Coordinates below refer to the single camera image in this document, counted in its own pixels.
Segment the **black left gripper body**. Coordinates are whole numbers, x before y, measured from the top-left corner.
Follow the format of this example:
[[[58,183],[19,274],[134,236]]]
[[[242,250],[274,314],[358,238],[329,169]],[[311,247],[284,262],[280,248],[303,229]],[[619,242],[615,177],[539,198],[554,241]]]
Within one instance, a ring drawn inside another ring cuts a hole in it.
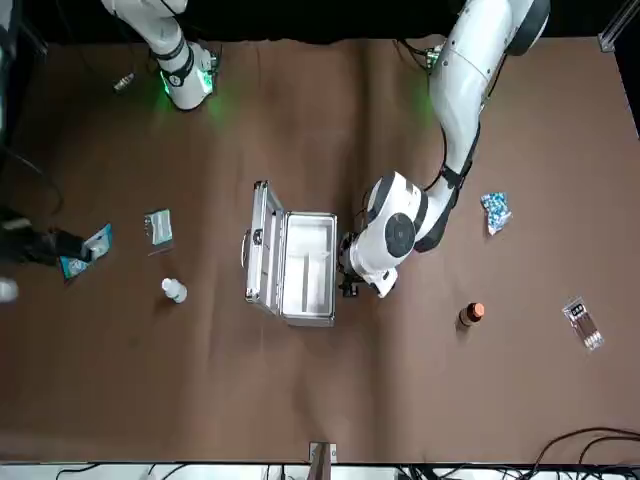
[[[338,248],[338,271],[343,275],[345,279],[349,280],[360,279],[360,276],[352,265],[350,256],[350,248],[356,237],[357,235],[354,232],[345,233],[340,241]]]

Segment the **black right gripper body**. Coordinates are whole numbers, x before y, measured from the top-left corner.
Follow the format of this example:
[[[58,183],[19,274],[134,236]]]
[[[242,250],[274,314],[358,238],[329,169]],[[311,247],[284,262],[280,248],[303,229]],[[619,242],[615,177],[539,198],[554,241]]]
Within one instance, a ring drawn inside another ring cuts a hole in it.
[[[37,231],[27,217],[4,205],[1,206],[1,259],[53,265],[48,235]]]

